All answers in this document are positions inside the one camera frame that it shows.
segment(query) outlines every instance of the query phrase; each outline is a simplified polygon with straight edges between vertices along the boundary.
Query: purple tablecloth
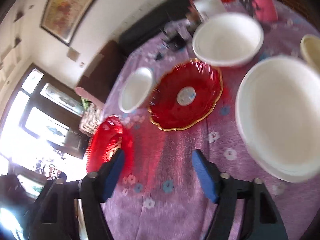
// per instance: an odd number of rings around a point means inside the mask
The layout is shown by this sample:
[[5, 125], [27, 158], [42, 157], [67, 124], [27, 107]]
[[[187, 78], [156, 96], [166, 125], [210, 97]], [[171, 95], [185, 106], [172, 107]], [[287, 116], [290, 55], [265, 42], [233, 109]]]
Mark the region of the purple tablecloth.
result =
[[[241, 11], [238, 3], [229, 11]], [[276, 3], [279, 22], [267, 24], [264, 44], [248, 65], [222, 68], [224, 92], [213, 112], [184, 131], [165, 132], [149, 121], [147, 109], [124, 114], [118, 96], [127, 77], [139, 67], [149, 67], [158, 80], [175, 64], [194, 57], [192, 46], [170, 52], [155, 61], [162, 34], [152, 38], [128, 58], [105, 104], [103, 117], [119, 115], [134, 138], [134, 166], [119, 180], [114, 195], [102, 209], [116, 240], [201, 239], [207, 231], [216, 205], [205, 198], [191, 164], [191, 152], [201, 149], [220, 171], [236, 179], [263, 179], [281, 213], [290, 240], [299, 239], [320, 208], [320, 176], [292, 184], [265, 172], [248, 154], [235, 122], [235, 98], [247, 71], [258, 61], [279, 54], [300, 57], [305, 34], [318, 35], [302, 17]], [[236, 239], [241, 221], [238, 202], [229, 239]]]

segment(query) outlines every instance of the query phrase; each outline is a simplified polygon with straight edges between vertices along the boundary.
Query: red glass bowl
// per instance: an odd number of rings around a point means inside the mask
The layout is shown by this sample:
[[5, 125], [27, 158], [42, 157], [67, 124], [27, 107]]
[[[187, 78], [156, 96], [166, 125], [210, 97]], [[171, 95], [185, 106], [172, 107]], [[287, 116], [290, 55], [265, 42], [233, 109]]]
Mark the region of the red glass bowl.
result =
[[188, 129], [213, 111], [222, 90], [219, 68], [197, 58], [175, 65], [153, 90], [150, 121], [163, 131]]

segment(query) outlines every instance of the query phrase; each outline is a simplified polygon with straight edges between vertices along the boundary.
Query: white plate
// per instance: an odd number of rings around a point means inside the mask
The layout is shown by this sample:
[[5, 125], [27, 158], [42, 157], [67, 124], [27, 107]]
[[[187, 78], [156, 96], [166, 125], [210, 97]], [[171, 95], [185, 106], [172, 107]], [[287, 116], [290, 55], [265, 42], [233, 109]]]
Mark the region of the white plate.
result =
[[131, 113], [140, 107], [154, 86], [153, 72], [146, 67], [138, 68], [126, 80], [119, 96], [119, 108]]
[[236, 123], [249, 154], [271, 175], [301, 182], [320, 171], [320, 76], [303, 61], [257, 63], [240, 84]]
[[192, 39], [197, 57], [213, 66], [241, 66], [259, 52], [263, 29], [241, 13], [224, 13], [202, 24]]

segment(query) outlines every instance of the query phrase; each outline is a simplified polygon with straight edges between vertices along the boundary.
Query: white wall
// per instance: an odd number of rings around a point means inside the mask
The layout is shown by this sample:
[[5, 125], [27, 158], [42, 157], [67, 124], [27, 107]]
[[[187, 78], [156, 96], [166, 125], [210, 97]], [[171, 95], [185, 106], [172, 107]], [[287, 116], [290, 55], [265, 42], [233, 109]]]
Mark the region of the white wall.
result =
[[96, 0], [87, 12], [71, 47], [81, 53], [77, 62], [67, 58], [68, 47], [39, 27], [47, 0], [28, 0], [34, 4], [28, 12], [25, 31], [32, 33], [31, 56], [49, 74], [74, 88], [94, 55], [109, 40], [110, 35], [133, 12], [149, 0]]
[[[32, 34], [28, 31], [31, 14], [28, 0], [17, 0], [0, 24], [0, 118], [19, 80], [31, 65]], [[16, 13], [23, 10], [25, 15], [14, 22]], [[14, 47], [14, 39], [19, 36], [22, 42]]]

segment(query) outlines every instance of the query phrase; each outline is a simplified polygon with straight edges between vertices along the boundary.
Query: picture frame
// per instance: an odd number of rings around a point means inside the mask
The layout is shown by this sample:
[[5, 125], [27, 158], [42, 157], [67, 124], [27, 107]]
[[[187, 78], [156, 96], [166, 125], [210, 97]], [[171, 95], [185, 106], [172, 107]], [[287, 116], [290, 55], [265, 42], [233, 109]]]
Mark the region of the picture frame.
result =
[[70, 47], [75, 33], [95, 0], [48, 0], [40, 27]]

